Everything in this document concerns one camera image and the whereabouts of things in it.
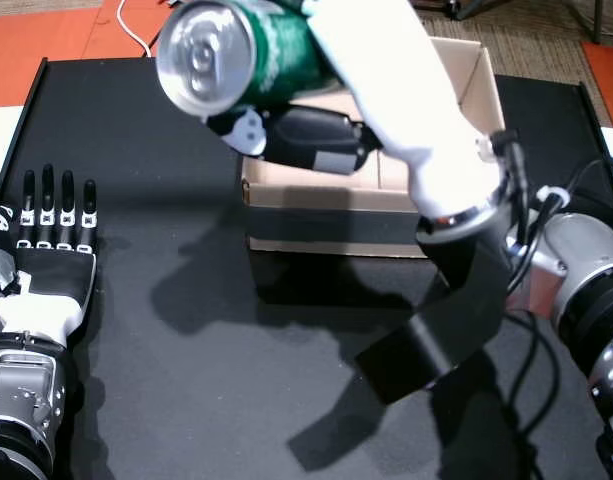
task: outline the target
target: can lid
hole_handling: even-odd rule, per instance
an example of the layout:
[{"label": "can lid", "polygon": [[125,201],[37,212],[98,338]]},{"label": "can lid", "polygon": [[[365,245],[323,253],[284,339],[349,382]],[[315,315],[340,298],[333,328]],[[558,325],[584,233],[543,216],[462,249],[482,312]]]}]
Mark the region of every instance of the can lid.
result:
[{"label": "can lid", "polygon": [[230,109],[253,76],[251,25],[235,5],[200,0],[179,8],[162,29],[157,75],[183,111],[208,117]]}]

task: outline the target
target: white cable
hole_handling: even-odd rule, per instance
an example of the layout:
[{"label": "white cable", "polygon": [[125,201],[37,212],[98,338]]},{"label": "white cable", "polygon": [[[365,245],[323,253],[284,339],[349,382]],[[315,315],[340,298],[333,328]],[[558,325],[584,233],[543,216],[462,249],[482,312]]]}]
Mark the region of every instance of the white cable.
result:
[{"label": "white cable", "polygon": [[544,202],[551,194],[557,195],[562,199],[562,208],[566,207],[570,203],[570,193],[568,193],[568,190],[562,187],[550,187],[548,185],[544,185],[542,188],[537,190],[537,194],[535,194],[535,196],[540,202]]},{"label": "white cable", "polygon": [[119,5],[117,6],[117,21],[119,22],[119,25],[122,27],[122,30],[124,30],[130,36],[130,38],[132,38],[137,43],[139,43],[139,45],[146,52],[146,56],[150,58],[152,57],[152,55],[150,53],[150,48],[148,48],[148,44],[144,42],[141,38],[139,38],[130,28],[128,28],[128,25],[126,25],[124,23],[124,20],[122,19],[122,8],[124,8],[124,3],[126,3],[126,0],[122,0],[121,2],[119,2]]}]

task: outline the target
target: orange floor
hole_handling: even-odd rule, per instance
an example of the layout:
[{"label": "orange floor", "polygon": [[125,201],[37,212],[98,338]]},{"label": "orange floor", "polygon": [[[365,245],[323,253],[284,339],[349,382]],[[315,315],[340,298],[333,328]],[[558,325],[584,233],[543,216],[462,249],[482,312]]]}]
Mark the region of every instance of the orange floor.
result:
[{"label": "orange floor", "polygon": [[[138,57],[143,50],[122,31],[119,0],[100,8],[0,17],[0,106],[22,105],[42,57],[49,60]],[[158,0],[127,0],[126,24],[149,42],[170,15]]]},{"label": "orange floor", "polygon": [[613,48],[593,43],[584,43],[582,46],[613,121]]}]

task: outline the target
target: robotic arm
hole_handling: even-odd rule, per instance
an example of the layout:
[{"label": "robotic arm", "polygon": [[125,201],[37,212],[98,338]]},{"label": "robotic arm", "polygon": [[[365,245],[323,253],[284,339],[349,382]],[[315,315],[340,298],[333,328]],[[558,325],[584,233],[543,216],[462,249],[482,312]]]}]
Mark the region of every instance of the robotic arm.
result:
[{"label": "robotic arm", "polygon": [[462,115],[406,0],[277,3],[308,16],[365,123],[260,102],[207,124],[238,152],[270,162],[350,174],[380,148],[408,165],[418,242],[452,291],[357,357],[378,395],[390,403],[432,385],[497,333],[507,306],[532,310],[551,319],[588,378],[606,421],[598,450],[613,475],[613,231],[558,214],[587,167],[565,188],[543,190],[529,215],[520,146],[482,135]]},{"label": "robotic arm", "polygon": [[26,172],[19,239],[12,210],[0,207],[0,478],[48,480],[55,438],[78,388],[67,337],[83,322],[96,268],[95,183],[84,184],[77,232],[73,175],[62,177],[55,206],[53,168],[42,173],[39,216],[35,174]]}]

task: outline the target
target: robot finger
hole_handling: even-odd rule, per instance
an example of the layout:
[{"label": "robot finger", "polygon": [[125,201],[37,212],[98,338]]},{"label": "robot finger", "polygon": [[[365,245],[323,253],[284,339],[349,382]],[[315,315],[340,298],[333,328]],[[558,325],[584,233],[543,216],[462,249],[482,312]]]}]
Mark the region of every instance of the robot finger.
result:
[{"label": "robot finger", "polygon": [[53,248],[55,226],[55,180],[53,166],[44,165],[42,172],[42,211],[39,216],[37,248]]},{"label": "robot finger", "polygon": [[35,172],[27,170],[24,174],[22,191],[22,213],[19,220],[19,239],[17,248],[35,246]]},{"label": "robot finger", "polygon": [[75,241],[75,183],[73,172],[66,170],[62,175],[62,208],[57,226],[58,250],[73,250]]},{"label": "robot finger", "polygon": [[77,251],[95,253],[97,246],[97,188],[93,180],[84,184],[84,208],[82,212],[82,228],[77,243]]}]

